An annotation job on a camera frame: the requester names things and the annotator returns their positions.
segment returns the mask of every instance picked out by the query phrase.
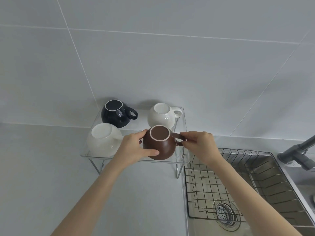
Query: drain strainer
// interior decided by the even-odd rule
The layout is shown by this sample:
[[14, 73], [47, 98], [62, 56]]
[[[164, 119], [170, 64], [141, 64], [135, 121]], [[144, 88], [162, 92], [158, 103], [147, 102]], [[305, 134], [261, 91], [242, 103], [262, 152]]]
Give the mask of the drain strainer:
[[214, 202], [214, 217], [217, 223], [227, 231], [236, 231], [240, 227], [240, 213], [236, 206], [226, 199], [218, 199]]

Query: gray faucet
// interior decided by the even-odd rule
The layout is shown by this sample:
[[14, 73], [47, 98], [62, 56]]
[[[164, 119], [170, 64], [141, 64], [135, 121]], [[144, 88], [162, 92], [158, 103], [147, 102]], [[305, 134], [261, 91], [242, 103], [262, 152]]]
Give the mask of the gray faucet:
[[304, 170], [311, 170], [315, 167], [315, 162], [309, 159], [305, 153], [315, 145], [315, 135], [301, 144], [291, 146], [288, 150], [278, 154], [278, 158], [285, 164], [291, 164], [295, 160]]

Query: backsplash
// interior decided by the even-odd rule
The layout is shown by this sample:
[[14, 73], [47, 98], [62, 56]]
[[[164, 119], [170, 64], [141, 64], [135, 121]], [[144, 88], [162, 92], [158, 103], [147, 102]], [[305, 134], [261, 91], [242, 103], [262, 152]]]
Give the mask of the backsplash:
[[0, 0], [0, 122], [90, 127], [106, 99], [187, 129], [315, 134], [315, 0]]

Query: stainless steel sink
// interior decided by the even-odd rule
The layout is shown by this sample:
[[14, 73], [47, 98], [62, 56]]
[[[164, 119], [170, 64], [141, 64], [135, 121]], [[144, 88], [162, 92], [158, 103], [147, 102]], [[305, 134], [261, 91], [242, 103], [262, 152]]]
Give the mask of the stainless steel sink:
[[[222, 156], [270, 205], [303, 235], [315, 235], [310, 196], [315, 194], [315, 173], [300, 167], [282, 170], [271, 153], [219, 149]], [[188, 216], [216, 220], [225, 230], [236, 231], [246, 222], [216, 174], [197, 158], [185, 168]]]

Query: brown mug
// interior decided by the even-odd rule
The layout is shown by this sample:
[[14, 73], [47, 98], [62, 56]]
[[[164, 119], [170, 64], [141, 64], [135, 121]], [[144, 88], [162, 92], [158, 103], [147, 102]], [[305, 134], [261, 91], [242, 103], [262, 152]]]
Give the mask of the brown mug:
[[183, 141], [186, 138], [178, 133], [173, 133], [163, 125], [151, 127], [143, 137], [143, 149], [155, 149], [160, 152], [157, 156], [149, 156], [154, 160], [165, 160], [174, 154], [176, 146], [182, 147], [183, 144], [175, 140]]

